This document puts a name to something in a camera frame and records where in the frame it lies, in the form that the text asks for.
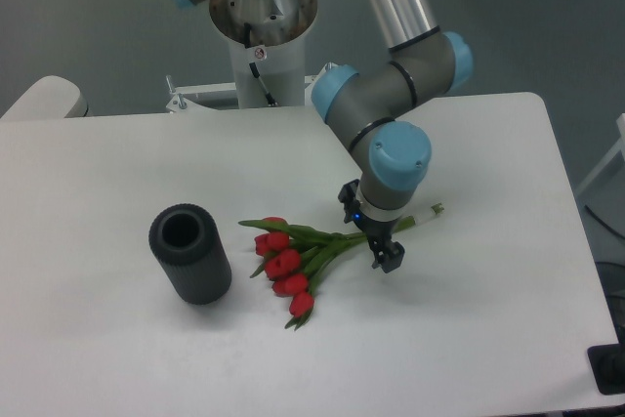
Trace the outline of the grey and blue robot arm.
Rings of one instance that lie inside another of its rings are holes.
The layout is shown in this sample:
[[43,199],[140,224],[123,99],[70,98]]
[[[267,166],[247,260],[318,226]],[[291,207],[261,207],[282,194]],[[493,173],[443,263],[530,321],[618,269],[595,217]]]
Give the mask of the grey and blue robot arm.
[[404,250],[392,231],[432,156],[427,135],[401,117],[470,77],[473,57],[463,38],[439,28],[426,0],[369,0],[390,61],[370,76],[334,65],[307,85],[304,40],[317,0],[174,1],[208,4],[229,45],[240,107],[314,105],[361,171],[339,194],[346,221],[365,234],[377,267],[397,269]]

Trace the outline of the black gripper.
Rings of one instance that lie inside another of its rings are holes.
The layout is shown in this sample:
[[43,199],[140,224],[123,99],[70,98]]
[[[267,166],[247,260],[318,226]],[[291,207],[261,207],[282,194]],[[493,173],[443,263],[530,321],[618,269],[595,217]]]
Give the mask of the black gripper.
[[386,211],[371,205],[359,188],[359,180],[342,186],[338,200],[343,205],[344,222],[354,223],[365,234],[374,261],[373,269],[384,273],[398,269],[405,254],[404,247],[392,240],[392,230],[398,221],[397,211]]

